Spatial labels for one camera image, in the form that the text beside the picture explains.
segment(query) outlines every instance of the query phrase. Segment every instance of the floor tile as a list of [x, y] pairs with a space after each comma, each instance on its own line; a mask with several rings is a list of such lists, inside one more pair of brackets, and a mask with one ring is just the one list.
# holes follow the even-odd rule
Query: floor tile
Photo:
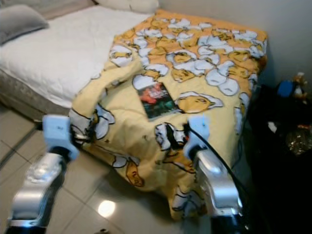
[[0, 171], [0, 184], [13, 175], [26, 162], [27, 161], [18, 154], [12, 155]]
[[61, 189], [56, 196], [46, 234], [60, 234], [82, 209], [83, 203]]
[[3, 141], [0, 141], [0, 160], [10, 151], [10, 147], [6, 145]]
[[63, 234], [94, 234], [101, 229], [109, 230], [110, 234], [123, 233], [107, 219], [100, 216], [91, 208], [84, 206], [79, 214], [73, 219]]
[[88, 205], [98, 211], [103, 201], [115, 203], [115, 211], [107, 219], [127, 234], [180, 233], [181, 223], [170, 217], [168, 202], [154, 193], [140, 192], [116, 172], [101, 179], [100, 186]]
[[43, 139], [43, 132], [36, 131], [28, 140], [22, 145], [17, 152], [26, 160], [34, 162], [38, 152], [44, 152], [45, 144]]
[[181, 234], [211, 234], [210, 218], [205, 215], [196, 219], [185, 219], [182, 222]]
[[110, 168], [91, 155], [80, 152], [67, 168], [64, 187], [86, 202], [98, 186], [98, 180], [109, 173]]
[[34, 124], [31, 121], [13, 111], [9, 111], [0, 119], [0, 140], [9, 146], [14, 146], [33, 126]]
[[13, 197], [25, 180], [25, 173], [30, 167], [26, 162], [12, 176], [0, 185], [0, 233], [4, 233], [6, 221], [12, 207]]

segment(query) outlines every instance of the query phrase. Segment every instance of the yellow duvet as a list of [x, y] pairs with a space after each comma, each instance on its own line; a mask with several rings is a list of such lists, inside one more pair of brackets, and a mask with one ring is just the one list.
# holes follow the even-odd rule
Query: yellow duvet
[[[174, 219], [204, 214], [192, 162], [181, 149], [183, 124], [206, 115], [207, 140], [230, 164], [266, 44], [258, 30], [159, 10], [115, 37], [105, 69], [74, 100], [74, 130], [95, 132], [95, 142], [82, 147], [140, 190], [160, 190]], [[149, 121], [137, 90], [157, 82], [180, 112]]]

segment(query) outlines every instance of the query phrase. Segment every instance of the white pillow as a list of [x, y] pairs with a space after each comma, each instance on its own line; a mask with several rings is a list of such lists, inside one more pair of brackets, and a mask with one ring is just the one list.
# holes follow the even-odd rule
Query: white pillow
[[155, 13], [159, 7], [158, 0], [96, 0], [100, 5], [123, 11]]

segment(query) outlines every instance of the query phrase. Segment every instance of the mattress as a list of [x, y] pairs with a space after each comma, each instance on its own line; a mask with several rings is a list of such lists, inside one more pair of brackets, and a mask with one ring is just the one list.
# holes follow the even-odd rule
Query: mattress
[[49, 29], [2, 46], [0, 69], [33, 97], [68, 109], [75, 95], [100, 74], [114, 35], [147, 17], [94, 6], [51, 20]]

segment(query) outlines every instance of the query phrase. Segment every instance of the gray pillow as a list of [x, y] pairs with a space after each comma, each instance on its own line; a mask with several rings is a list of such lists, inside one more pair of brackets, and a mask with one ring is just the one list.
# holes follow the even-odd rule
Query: gray pillow
[[49, 27], [38, 12], [26, 5], [14, 5], [0, 10], [0, 45], [39, 29]]

